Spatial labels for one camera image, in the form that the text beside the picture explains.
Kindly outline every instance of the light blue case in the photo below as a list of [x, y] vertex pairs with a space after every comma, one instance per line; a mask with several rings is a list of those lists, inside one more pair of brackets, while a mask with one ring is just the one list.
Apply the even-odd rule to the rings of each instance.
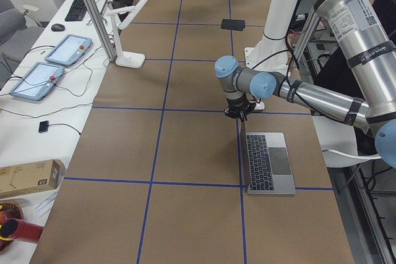
[[40, 101], [61, 79], [64, 67], [37, 62], [10, 91], [11, 96]]
[[64, 66], [71, 66], [88, 51], [91, 45], [92, 39], [89, 37], [68, 34], [49, 52], [45, 60]]

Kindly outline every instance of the silver laptop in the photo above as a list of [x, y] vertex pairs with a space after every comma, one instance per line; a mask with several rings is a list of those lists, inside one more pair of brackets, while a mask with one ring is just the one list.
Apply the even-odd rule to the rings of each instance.
[[246, 132], [242, 122], [239, 141], [248, 194], [296, 193], [283, 133]]

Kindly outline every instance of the computer mouse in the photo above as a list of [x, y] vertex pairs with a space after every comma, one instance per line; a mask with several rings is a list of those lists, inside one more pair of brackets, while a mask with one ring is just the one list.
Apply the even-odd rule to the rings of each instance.
[[51, 26], [52, 31], [64, 31], [64, 29], [64, 25], [58, 23]]

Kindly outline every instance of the blue joint cap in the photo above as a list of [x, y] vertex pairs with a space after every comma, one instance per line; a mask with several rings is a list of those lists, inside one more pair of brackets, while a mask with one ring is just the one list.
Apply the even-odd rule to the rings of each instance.
[[396, 119], [383, 125], [376, 135], [376, 149], [381, 158], [396, 168]]
[[223, 56], [215, 62], [216, 76], [221, 79], [234, 72], [238, 67], [238, 61], [234, 56]]
[[259, 72], [250, 82], [251, 95], [258, 98], [269, 98], [277, 86], [277, 80], [272, 74]]

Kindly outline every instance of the white table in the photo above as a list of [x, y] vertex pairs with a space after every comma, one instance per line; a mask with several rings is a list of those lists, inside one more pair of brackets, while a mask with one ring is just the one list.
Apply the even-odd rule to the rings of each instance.
[[[103, 7], [106, 0], [95, 0], [99, 10]], [[68, 88], [76, 95], [81, 95], [87, 85], [91, 71], [83, 65], [79, 65], [84, 59], [89, 57], [98, 47], [101, 46], [95, 27], [86, 13], [83, 21], [65, 22], [64, 18], [69, 11], [73, 0], [65, 0], [64, 4], [58, 10], [52, 21], [48, 24], [43, 34], [39, 37], [34, 47], [42, 45], [56, 46], [67, 34], [75, 34], [90, 37], [93, 41], [91, 48], [85, 53], [74, 66], [67, 68], [66, 72], [59, 81], [58, 85]], [[106, 17], [106, 30], [112, 33], [110, 18]], [[63, 32], [52, 32], [51, 26], [54, 23], [64, 24], [66, 29]], [[15, 75], [24, 75], [31, 66], [36, 62], [45, 61], [44, 57], [49, 52], [49, 48], [40, 48], [28, 53], [25, 59], [20, 63], [15, 71]], [[23, 101], [13, 96], [0, 96], [0, 108], [12, 111], [14, 113], [39, 116], [51, 113], [62, 108], [76, 106], [78, 104], [90, 104], [97, 94], [101, 80], [105, 74], [108, 60], [105, 51], [100, 48], [85, 63], [92, 70], [92, 77], [87, 91], [83, 96], [74, 96], [70, 92], [55, 88], [41, 102]], [[11, 80], [6, 83], [1, 90], [0, 95], [7, 94], [17, 83], [17, 80]], [[38, 133], [38, 125], [41, 121], [49, 121], [50, 124], [64, 123], [75, 127], [80, 132], [84, 128], [85, 121], [89, 115], [91, 106], [81, 106], [78, 108], [68, 109], [49, 116], [32, 119], [25, 116], [18, 116], [5, 111], [0, 111], [0, 168], [34, 161], [43, 161], [49, 159], [61, 160], [66, 169], [69, 165], [75, 146], [79, 140], [78, 133], [67, 126], [49, 127], [48, 131], [42, 134]], [[63, 179], [64, 170], [59, 177], [58, 188]], [[43, 200], [49, 197], [57, 190], [46, 191], [36, 194], [18, 196], [7, 201], [15, 201], [23, 211], [24, 218], [35, 224], [44, 226], [48, 219], [49, 212], [39, 216], [35, 207]], [[32, 257], [36, 245], [26, 242], [14, 242], [10, 249], [0, 255], [0, 262], [7, 264], [28, 263]]]

